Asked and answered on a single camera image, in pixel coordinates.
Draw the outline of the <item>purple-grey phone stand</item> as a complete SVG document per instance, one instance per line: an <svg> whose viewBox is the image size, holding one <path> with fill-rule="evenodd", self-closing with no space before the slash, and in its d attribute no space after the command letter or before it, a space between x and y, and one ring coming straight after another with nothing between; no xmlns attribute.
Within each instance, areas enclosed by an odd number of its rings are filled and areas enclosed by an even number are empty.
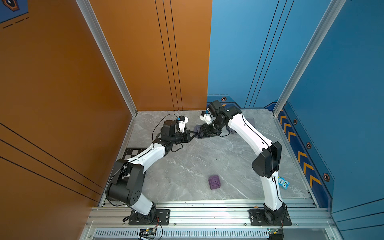
<svg viewBox="0 0 384 240"><path fill-rule="evenodd" d="M255 128L255 119L254 118L246 118L248 123Z"/></svg>
<svg viewBox="0 0 384 240"><path fill-rule="evenodd" d="M195 127L194 127L194 130L193 131L195 131L195 132L197 132L197 133L200 133L200 132L202 132L202 130L201 130L201 125L196 125Z"/></svg>
<svg viewBox="0 0 384 240"><path fill-rule="evenodd" d="M237 133L235 130L233 130L233 129L230 128L229 126L226 126L226 130L227 130L228 133L230 133L230 134L236 134L236 133Z"/></svg>

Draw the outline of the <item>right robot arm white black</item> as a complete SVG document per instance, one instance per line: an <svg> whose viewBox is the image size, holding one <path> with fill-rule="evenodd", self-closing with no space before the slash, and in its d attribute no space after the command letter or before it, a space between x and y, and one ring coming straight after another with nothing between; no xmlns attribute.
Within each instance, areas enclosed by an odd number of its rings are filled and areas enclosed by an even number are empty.
<svg viewBox="0 0 384 240"><path fill-rule="evenodd" d="M205 122L198 126L200 139L219 137L222 129L229 127L252 148L256 155L252 169L260 176L264 190L266 222L281 225L288 216L287 205L282 200L278 184L282 145L260 133L235 106L226 108L219 101L214 101L201 113L200 119Z"/></svg>

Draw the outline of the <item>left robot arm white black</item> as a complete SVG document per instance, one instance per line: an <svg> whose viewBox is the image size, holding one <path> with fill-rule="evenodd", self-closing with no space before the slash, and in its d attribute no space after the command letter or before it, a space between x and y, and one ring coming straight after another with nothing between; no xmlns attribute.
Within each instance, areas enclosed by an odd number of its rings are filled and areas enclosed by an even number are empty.
<svg viewBox="0 0 384 240"><path fill-rule="evenodd" d="M164 121L161 132L148 148L127 160L117 160L106 186L106 199L121 202L135 214L152 220L156 204L142 193L145 173L155 162L173 152L174 145L189 143L197 136L197 133L186 129L188 120L179 116L176 120Z"/></svg>

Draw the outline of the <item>purple square box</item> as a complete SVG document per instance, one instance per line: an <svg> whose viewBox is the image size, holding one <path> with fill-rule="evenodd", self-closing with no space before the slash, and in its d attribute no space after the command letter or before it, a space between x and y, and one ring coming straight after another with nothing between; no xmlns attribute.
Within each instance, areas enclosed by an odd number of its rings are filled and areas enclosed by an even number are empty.
<svg viewBox="0 0 384 240"><path fill-rule="evenodd" d="M219 189L221 187L221 181L218 175L210 176L208 180L211 190Z"/></svg>

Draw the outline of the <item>black white checkerboard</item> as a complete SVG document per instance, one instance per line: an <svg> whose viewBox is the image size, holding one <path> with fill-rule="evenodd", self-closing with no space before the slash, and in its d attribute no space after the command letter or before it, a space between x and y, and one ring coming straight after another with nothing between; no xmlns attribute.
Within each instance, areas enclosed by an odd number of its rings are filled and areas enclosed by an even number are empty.
<svg viewBox="0 0 384 240"><path fill-rule="evenodd" d="M128 160L130 158L133 158L133 157L141 154L145 150L146 150L146 148L130 148L130 147L127 147L125 149L125 151L124 151L123 158L125 160Z"/></svg>

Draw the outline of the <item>blue cartoon sticker card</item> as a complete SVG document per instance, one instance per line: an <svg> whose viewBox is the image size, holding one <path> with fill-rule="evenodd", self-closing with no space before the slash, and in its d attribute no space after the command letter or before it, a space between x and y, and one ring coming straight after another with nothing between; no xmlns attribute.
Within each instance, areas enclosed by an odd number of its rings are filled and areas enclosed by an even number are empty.
<svg viewBox="0 0 384 240"><path fill-rule="evenodd" d="M287 190L290 185L290 183L282 177L278 177L278 183L279 186L282 187L284 190Z"/></svg>

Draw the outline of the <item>green circuit board left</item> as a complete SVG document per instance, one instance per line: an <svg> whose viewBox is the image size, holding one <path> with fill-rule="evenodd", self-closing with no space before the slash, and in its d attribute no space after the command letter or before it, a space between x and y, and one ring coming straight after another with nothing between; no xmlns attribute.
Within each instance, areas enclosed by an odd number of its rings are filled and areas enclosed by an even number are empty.
<svg viewBox="0 0 384 240"><path fill-rule="evenodd" d="M139 240L154 240L157 236L157 228L141 228Z"/></svg>

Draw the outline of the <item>circuit board right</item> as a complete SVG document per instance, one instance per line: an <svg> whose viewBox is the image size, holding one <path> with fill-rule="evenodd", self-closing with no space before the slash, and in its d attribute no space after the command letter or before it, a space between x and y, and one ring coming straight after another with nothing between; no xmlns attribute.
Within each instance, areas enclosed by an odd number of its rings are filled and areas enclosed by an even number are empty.
<svg viewBox="0 0 384 240"><path fill-rule="evenodd" d="M284 239L284 230L282 229L273 229L269 230L268 240L283 240Z"/></svg>

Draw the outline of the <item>aluminium front rail frame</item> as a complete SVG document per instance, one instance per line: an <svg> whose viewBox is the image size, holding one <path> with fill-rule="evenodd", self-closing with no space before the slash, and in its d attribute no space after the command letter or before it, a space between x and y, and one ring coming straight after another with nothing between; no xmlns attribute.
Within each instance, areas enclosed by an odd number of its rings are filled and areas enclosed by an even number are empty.
<svg viewBox="0 0 384 240"><path fill-rule="evenodd" d="M287 198L286 240L340 240L342 235L326 208L312 198ZM256 212L261 199L181 201L158 203L161 219L147 226L134 225L129 208L106 204L93 208L80 236L82 240L139 239L149 230L152 240L263 240L278 230Z"/></svg>

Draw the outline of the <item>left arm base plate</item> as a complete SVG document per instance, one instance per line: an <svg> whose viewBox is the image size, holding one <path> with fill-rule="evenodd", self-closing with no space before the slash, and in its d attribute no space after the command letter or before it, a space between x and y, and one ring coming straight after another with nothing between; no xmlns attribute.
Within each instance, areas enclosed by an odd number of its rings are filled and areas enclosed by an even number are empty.
<svg viewBox="0 0 384 240"><path fill-rule="evenodd" d="M149 226L160 224L162 226L168 226L170 221L169 209L156 209L151 211L148 215L143 215L134 211L131 213L128 219L130 226Z"/></svg>

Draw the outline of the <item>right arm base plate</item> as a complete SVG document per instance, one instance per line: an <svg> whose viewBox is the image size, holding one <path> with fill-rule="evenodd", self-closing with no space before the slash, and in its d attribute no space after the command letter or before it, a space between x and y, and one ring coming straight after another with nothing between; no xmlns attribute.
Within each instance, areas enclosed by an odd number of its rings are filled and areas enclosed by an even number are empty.
<svg viewBox="0 0 384 240"><path fill-rule="evenodd" d="M248 210L252 226L291 226L291 217L286 210L270 211L264 209Z"/></svg>

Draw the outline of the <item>left aluminium corner post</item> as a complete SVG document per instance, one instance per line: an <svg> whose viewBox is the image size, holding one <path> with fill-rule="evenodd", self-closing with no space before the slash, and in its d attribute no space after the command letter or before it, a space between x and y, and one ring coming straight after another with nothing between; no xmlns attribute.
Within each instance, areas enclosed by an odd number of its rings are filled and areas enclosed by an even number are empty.
<svg viewBox="0 0 384 240"><path fill-rule="evenodd" d="M133 98L128 90L124 77L119 69L119 66L114 58L112 50L100 26L97 16L92 8L91 2L86 0L76 0L76 3L96 41L99 50L121 92L123 99L133 117L137 116L138 110L135 106Z"/></svg>

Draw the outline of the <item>aluminium corner post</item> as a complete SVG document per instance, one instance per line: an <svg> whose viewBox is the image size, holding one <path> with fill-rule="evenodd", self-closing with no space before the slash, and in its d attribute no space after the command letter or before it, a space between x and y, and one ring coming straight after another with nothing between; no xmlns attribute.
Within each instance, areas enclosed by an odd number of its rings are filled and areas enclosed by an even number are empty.
<svg viewBox="0 0 384 240"><path fill-rule="evenodd" d="M272 111L274 117L277 117L280 114L281 110L283 109L284 105L286 104L287 100L301 79L303 73L317 52L319 46L323 42L325 36L339 15L345 2L346 0L332 0L328 5L323 17L315 29L309 43L307 44L307 47L305 48L298 64L296 65Z"/></svg>
<svg viewBox="0 0 384 240"><path fill-rule="evenodd" d="M128 90L124 77L119 69L119 66L114 58L112 50L100 26L97 16L92 8L91 2L86 0L76 0L76 3L96 41L99 50L121 92L123 99L133 117L137 116L138 110L135 106L133 98Z"/></svg>

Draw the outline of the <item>right aluminium corner post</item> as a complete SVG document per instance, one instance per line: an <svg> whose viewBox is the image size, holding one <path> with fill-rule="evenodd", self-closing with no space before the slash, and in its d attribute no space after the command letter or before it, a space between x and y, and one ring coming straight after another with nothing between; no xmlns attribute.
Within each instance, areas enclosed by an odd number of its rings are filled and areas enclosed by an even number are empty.
<svg viewBox="0 0 384 240"><path fill-rule="evenodd" d="M286 104L287 100L301 79L303 73L317 52L319 46L323 42L325 36L339 15L345 2L346 0L332 0L328 5L323 17L315 29L309 43L307 44L307 47L305 48L298 64L296 65L272 111L274 117L277 117L280 114L281 110L283 109L284 105Z"/></svg>

